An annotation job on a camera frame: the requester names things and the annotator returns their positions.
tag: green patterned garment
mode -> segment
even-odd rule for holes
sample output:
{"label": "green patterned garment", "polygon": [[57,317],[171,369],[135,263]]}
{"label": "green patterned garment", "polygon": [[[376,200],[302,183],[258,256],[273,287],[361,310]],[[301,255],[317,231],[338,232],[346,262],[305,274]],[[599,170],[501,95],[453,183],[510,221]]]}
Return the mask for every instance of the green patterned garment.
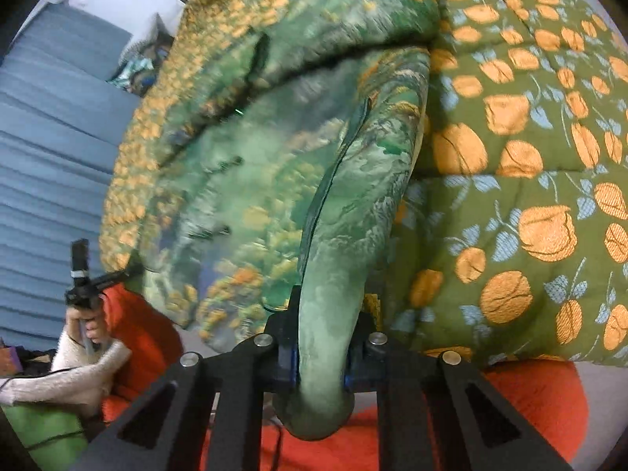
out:
{"label": "green patterned garment", "polygon": [[626,83],[581,0],[191,0],[101,256],[219,351],[301,283],[303,437],[351,410],[362,305],[428,354],[624,366]]}

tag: cream sweater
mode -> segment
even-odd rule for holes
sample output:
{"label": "cream sweater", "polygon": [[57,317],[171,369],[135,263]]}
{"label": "cream sweater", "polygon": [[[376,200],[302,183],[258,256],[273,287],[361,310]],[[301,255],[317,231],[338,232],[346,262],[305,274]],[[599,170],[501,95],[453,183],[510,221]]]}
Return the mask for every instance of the cream sweater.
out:
{"label": "cream sweater", "polygon": [[83,346],[64,330],[52,361],[53,373],[44,377],[0,379],[0,404],[73,404],[81,415],[93,416],[99,412],[103,397],[109,394],[114,374],[130,356],[131,351],[121,341],[112,340],[109,348],[96,353],[90,362]]}

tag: red fabric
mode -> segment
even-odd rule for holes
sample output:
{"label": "red fabric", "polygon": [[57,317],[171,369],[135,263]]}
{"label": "red fabric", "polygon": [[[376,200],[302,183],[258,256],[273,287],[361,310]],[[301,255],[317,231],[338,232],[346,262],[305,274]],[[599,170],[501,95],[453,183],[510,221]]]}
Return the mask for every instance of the red fabric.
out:
{"label": "red fabric", "polygon": [[[122,285],[106,291],[105,312],[114,338],[133,354],[116,374],[103,404],[106,421],[115,419],[183,353],[171,322]],[[588,406],[573,363],[530,360],[502,363],[486,373],[489,382],[570,461],[586,434]],[[262,431],[261,471],[268,471],[277,431]],[[200,469],[205,469],[205,451]],[[309,443],[284,431],[281,471],[378,471],[377,409],[353,416],[333,436]]]}
{"label": "red fabric", "polygon": [[181,357],[183,345],[172,322],[143,297],[121,284],[107,289],[105,296],[109,332],[132,352],[102,405],[103,417],[110,422]]}

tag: metal bolt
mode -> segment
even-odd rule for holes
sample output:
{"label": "metal bolt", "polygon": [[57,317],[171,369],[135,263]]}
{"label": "metal bolt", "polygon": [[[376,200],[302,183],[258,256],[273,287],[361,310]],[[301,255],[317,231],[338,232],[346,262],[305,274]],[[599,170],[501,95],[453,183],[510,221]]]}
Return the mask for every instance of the metal bolt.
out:
{"label": "metal bolt", "polygon": [[195,352],[186,352],[185,354],[181,356],[181,359],[179,360],[179,362],[185,368],[193,367],[199,362],[199,355],[196,354]]}
{"label": "metal bolt", "polygon": [[272,344],[272,336],[268,333],[261,333],[253,338],[253,343],[258,347],[268,347]]}
{"label": "metal bolt", "polygon": [[456,351],[446,351],[443,352],[443,361],[448,365],[456,366],[460,364],[462,358]]}
{"label": "metal bolt", "polygon": [[388,341],[388,336],[384,335],[384,333],[380,333],[376,331],[369,335],[369,342],[373,345],[384,345]]}

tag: person's hand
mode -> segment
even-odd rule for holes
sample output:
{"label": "person's hand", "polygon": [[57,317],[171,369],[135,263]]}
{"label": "person's hand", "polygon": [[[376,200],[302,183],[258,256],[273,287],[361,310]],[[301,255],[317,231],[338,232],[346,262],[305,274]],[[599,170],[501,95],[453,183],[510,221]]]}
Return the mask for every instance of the person's hand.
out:
{"label": "person's hand", "polygon": [[86,321],[87,338],[94,343],[103,343],[109,339],[109,329],[105,320],[105,313],[102,310],[102,303],[95,310],[86,308],[69,307],[65,311],[65,330],[71,339],[79,344],[83,344],[80,334],[80,320]]}

